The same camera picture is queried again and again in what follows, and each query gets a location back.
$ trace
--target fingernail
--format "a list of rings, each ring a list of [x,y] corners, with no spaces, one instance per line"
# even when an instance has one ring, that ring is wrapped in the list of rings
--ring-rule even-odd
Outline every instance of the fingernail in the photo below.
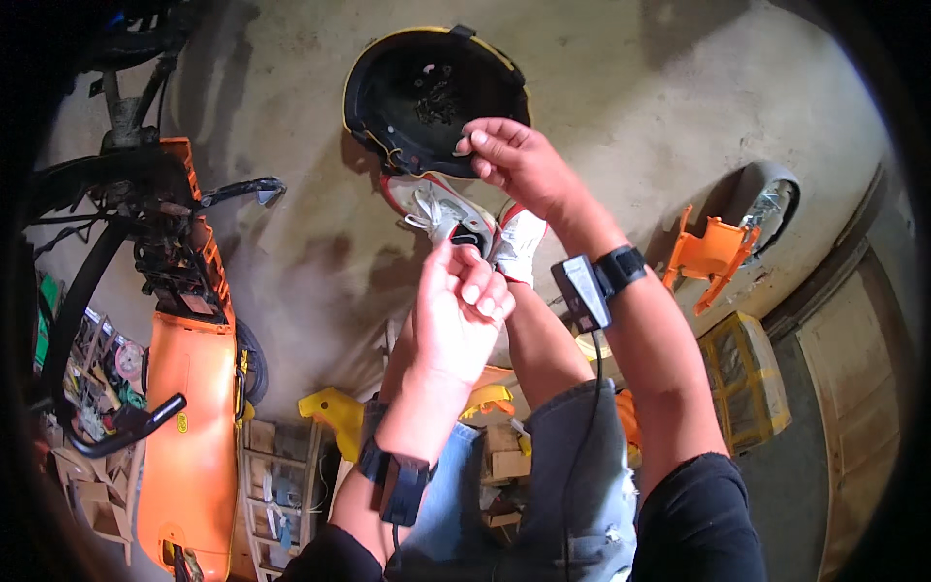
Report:
[[[472,305],[475,303],[475,300],[479,298],[479,287],[472,285],[471,287],[466,287],[463,289],[463,301]]]
[[[494,311],[494,299],[491,297],[486,297],[482,299],[481,303],[476,305],[476,307],[479,309],[479,313],[481,313],[481,315],[491,317],[492,311]]]

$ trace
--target ripped jeans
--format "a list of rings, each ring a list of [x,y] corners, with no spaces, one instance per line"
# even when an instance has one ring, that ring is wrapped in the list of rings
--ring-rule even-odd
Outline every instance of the ripped jeans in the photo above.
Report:
[[[530,495],[519,534],[509,548],[503,548],[481,520],[481,433],[457,424],[411,535],[400,546],[399,560],[396,555],[388,564],[385,577],[561,582],[566,579],[568,547],[570,579],[626,580],[637,547],[637,492],[611,380],[601,384],[594,424],[579,451],[591,419],[595,384],[586,382],[558,394],[527,420],[533,437]],[[376,401],[366,404],[363,441],[374,433],[386,408]]]

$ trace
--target yellow crate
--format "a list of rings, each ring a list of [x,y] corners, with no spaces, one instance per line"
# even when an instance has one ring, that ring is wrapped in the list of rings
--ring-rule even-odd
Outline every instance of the yellow crate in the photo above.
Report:
[[[762,444],[789,425],[786,388],[760,321],[735,311],[699,338],[698,345],[731,454]]]

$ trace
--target orange scooter body panel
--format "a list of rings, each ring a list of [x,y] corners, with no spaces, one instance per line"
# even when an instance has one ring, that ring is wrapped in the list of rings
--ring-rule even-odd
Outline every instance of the orange scooter body panel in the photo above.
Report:
[[[174,574],[163,543],[192,549],[205,580],[225,580],[236,517],[236,334],[156,312],[149,347],[150,410],[180,392],[187,406],[148,437],[137,536]]]

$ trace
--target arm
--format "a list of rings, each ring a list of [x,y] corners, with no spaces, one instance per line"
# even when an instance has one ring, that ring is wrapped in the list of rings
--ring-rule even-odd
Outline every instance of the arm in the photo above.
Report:
[[[594,262],[629,244],[542,134],[507,119],[477,119],[464,134],[457,149],[477,153],[479,176],[547,220],[569,256],[586,254]],[[609,307],[614,324],[605,334],[637,402],[646,496],[682,462],[708,452],[727,455],[727,448],[698,344],[653,271]]]
[[[494,306],[483,314],[475,305],[484,308],[485,298]],[[375,432],[380,449],[437,463],[513,309],[504,278],[474,247],[443,242],[427,257],[412,313],[413,364]],[[353,469],[333,500],[330,523],[352,535],[384,570],[395,548],[380,499],[381,488]],[[399,541],[408,533],[400,528]]]

